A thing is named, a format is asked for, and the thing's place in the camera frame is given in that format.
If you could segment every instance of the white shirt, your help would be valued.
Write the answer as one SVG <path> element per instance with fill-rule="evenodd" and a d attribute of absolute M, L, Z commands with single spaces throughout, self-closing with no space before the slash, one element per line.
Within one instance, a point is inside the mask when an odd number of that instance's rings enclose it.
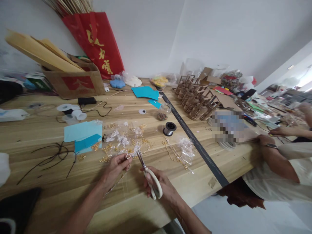
<path fill-rule="evenodd" d="M 266 201 L 312 202 L 312 143 L 288 143 L 279 152 L 289 160 L 300 184 L 270 170 L 266 162 L 243 176 L 248 187 Z"/>

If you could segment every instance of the hand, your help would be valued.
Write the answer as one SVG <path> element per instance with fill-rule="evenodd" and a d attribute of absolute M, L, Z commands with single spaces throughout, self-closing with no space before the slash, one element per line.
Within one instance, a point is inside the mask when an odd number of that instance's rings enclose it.
<path fill-rule="evenodd" d="M 127 159 L 126 156 L 127 154 L 124 153 L 117 155 L 110 160 L 100 180 L 106 192 L 115 185 L 116 179 L 118 175 L 122 172 L 122 170 L 129 170 L 130 163 L 132 162 L 132 157 L 130 157 L 130 159 Z"/>
<path fill-rule="evenodd" d="M 165 173 L 163 171 L 157 170 L 156 168 L 152 167 L 152 166 L 148 166 L 148 169 L 150 169 L 155 176 L 157 177 L 157 179 L 159 180 L 159 183 L 162 187 L 162 198 L 164 198 L 166 201 L 168 201 L 169 203 L 177 200 L 176 198 L 179 197 L 179 193 L 177 192 L 177 190 L 175 189 L 175 187 L 173 187 L 172 183 L 169 181 L 168 177 L 165 175 Z M 154 183 L 154 180 L 152 179 L 152 177 L 150 176 L 150 174 L 148 173 L 146 175 L 146 178 L 144 179 L 144 188 L 147 191 L 147 197 L 150 197 L 150 187 L 148 185 L 148 182 L 152 185 L 154 185 L 155 188 L 157 188 L 156 184 Z"/>
<path fill-rule="evenodd" d="M 289 137 L 289 136 L 296 136 L 298 133 L 298 129 L 291 128 L 291 127 L 278 127 L 272 129 L 269 134 L 272 134 L 274 137 Z"/>
<path fill-rule="evenodd" d="M 267 143 L 275 144 L 275 140 L 266 135 L 259 135 L 258 138 L 260 139 L 260 144 L 265 146 Z"/>
<path fill-rule="evenodd" d="M 311 110 L 311 104 L 307 102 L 303 102 L 300 104 L 300 106 L 298 106 L 298 109 L 302 111 L 303 113 L 306 113 L 307 111 Z"/>

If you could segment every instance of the glass jar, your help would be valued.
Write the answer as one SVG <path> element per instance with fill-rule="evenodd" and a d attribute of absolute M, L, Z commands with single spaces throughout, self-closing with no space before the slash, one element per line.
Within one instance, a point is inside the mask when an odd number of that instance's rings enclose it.
<path fill-rule="evenodd" d="M 164 103 L 158 109 L 157 118 L 160 121 L 165 121 L 168 119 L 168 115 L 171 113 L 171 105 L 169 103 Z"/>

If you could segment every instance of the red paper bag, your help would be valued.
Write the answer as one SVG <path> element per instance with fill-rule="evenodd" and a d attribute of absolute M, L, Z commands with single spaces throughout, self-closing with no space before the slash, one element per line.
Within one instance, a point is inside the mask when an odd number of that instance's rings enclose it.
<path fill-rule="evenodd" d="M 102 79 L 124 70 L 117 43 L 105 12 L 74 14 L 64 24 L 86 55 L 100 70 Z"/>

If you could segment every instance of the black charger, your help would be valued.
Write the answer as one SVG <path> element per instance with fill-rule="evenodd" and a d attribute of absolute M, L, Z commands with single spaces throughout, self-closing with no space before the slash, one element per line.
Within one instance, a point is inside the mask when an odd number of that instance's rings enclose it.
<path fill-rule="evenodd" d="M 97 101 L 95 100 L 95 98 L 90 98 L 90 97 L 79 97 L 78 98 L 78 104 L 81 105 L 82 107 L 84 107 L 85 105 L 88 105 L 88 104 L 96 104 Z"/>

